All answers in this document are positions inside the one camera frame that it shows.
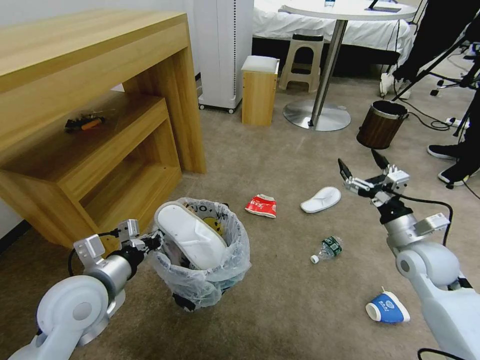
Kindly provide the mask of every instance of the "carpet floor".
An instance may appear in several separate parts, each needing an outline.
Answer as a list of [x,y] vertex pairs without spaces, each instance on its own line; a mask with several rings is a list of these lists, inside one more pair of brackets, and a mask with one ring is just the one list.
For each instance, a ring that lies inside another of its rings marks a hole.
[[[453,76],[460,71],[449,63],[440,70]],[[432,97],[429,92],[436,82],[429,76],[416,85],[411,103],[440,119],[461,118],[473,92],[451,89]],[[369,149],[355,139],[371,102],[379,99],[378,81],[332,79],[327,101],[346,106],[352,119],[350,126],[335,132],[307,131],[284,119],[285,104],[314,97],[302,90],[293,86],[277,92],[271,127],[243,126],[240,109],[233,115],[202,110],[207,173],[185,173],[171,195],[172,200],[189,196],[225,202],[237,213],[251,247],[252,267],[244,280],[216,306],[187,313],[143,263],[128,282],[125,304],[108,328],[76,349],[72,359],[400,360],[415,359],[420,347],[437,346],[416,293],[396,270],[379,214],[367,199],[344,190],[339,175],[337,158],[354,176],[365,179],[380,173]],[[437,174],[451,162],[426,152],[428,144],[455,142],[451,133],[427,129],[410,117],[382,153],[410,174],[406,195],[453,206],[448,246],[472,285],[480,288],[480,224],[475,220],[480,201],[464,186],[446,189]],[[480,193],[480,178],[472,178],[469,185]],[[339,188],[341,201],[325,212],[302,212],[300,203],[325,186]],[[244,210],[258,193],[275,197],[276,219]],[[447,214],[441,206],[408,205],[418,219]],[[329,235],[343,239],[343,253],[313,265],[310,255]],[[441,233],[432,237],[441,238]],[[1,255],[0,358],[35,335],[37,305],[51,286],[68,276],[68,253],[32,229]],[[365,304],[382,286],[406,306],[409,323],[387,325],[369,319]]]

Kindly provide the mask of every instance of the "water bottle on table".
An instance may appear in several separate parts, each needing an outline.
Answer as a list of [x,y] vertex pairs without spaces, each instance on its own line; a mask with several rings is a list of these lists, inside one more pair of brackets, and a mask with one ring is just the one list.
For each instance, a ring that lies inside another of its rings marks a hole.
[[322,240],[320,250],[310,256],[310,261],[314,264],[320,260],[333,259],[342,252],[343,241],[337,236],[329,236]]

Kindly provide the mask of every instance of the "power strip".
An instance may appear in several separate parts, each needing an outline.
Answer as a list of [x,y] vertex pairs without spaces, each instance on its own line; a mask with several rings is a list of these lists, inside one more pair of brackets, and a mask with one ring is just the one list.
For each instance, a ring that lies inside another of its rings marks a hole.
[[[443,122],[447,125],[453,126],[454,128],[458,128],[462,120],[457,119],[456,117],[447,117]],[[469,127],[470,127],[470,120],[467,120],[465,124],[465,130],[467,130]]]

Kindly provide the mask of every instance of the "paper cup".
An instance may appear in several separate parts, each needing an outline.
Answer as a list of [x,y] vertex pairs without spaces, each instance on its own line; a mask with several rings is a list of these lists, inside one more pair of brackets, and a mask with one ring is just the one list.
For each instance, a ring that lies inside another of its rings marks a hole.
[[390,291],[384,291],[365,306],[368,316],[377,322],[396,324],[410,321],[405,306]]

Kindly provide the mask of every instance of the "white slipper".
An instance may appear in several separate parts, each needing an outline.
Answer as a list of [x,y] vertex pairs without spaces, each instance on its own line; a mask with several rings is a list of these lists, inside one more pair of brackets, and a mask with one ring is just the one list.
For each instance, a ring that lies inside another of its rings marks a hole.
[[312,198],[300,204],[301,209],[306,213],[318,213],[338,203],[342,194],[333,186],[327,186],[317,192]]
[[227,248],[224,239],[179,202],[160,206],[154,221],[197,269],[212,269],[221,264]]

